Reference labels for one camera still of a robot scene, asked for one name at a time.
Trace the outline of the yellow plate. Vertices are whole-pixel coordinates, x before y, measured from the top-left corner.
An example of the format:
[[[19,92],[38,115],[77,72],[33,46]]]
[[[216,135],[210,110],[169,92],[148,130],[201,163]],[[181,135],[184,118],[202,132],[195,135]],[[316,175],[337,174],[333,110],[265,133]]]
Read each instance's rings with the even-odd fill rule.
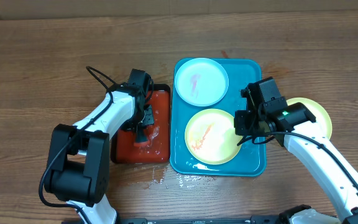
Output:
[[[235,133],[234,117],[219,109],[206,109],[196,113],[185,128],[185,144],[197,160],[220,165],[239,153],[242,139]]]
[[[287,100],[288,105],[295,103],[304,104],[316,117],[316,122],[319,124],[323,134],[328,139],[331,139],[333,125],[328,112],[319,103],[308,98],[290,98]]]

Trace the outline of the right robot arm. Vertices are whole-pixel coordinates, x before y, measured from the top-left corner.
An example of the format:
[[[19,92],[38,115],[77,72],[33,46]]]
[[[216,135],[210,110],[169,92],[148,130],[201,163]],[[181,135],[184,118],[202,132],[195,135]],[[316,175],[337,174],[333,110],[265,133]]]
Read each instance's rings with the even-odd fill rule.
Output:
[[[341,223],[358,223],[358,172],[323,133],[309,107],[289,105],[272,77],[249,83],[241,90],[245,110],[234,117],[241,144],[257,138],[276,140],[310,172],[330,199]]]

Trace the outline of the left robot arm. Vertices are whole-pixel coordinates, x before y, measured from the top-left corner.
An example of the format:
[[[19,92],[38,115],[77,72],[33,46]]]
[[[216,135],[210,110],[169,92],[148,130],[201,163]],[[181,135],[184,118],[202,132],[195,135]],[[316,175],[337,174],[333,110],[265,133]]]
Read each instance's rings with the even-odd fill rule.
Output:
[[[110,141],[123,129],[135,134],[135,144],[146,145],[145,129],[154,122],[148,104],[154,82],[147,72],[132,69],[128,81],[102,86],[105,98],[87,117],[54,128],[38,189],[44,205],[73,208],[83,223],[117,223],[106,196]]]

